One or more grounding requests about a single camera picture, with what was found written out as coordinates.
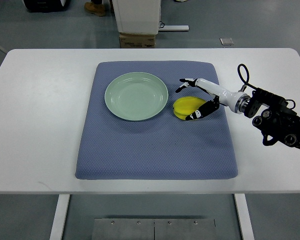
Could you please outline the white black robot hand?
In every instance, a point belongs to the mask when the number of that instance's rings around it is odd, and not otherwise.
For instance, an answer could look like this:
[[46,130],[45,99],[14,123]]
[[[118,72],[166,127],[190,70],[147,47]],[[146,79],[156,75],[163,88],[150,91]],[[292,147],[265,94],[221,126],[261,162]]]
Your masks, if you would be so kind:
[[175,91],[176,93],[187,87],[197,87],[212,97],[195,112],[186,116],[185,121],[205,118],[218,110],[220,105],[229,107],[236,114],[241,114],[245,111],[246,104],[250,100],[250,97],[242,91],[231,92],[204,78],[182,78],[180,81],[182,85]]

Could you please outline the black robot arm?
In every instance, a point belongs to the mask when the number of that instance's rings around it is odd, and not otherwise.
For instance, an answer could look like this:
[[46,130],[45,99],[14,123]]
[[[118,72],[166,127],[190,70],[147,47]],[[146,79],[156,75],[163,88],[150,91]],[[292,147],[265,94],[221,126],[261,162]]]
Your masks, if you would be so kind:
[[281,142],[300,149],[300,116],[293,111],[295,101],[251,85],[248,68],[243,63],[238,65],[237,72],[243,82],[241,91],[246,87],[253,89],[252,96],[244,99],[238,110],[252,119],[252,125],[260,130],[262,144],[273,146]]

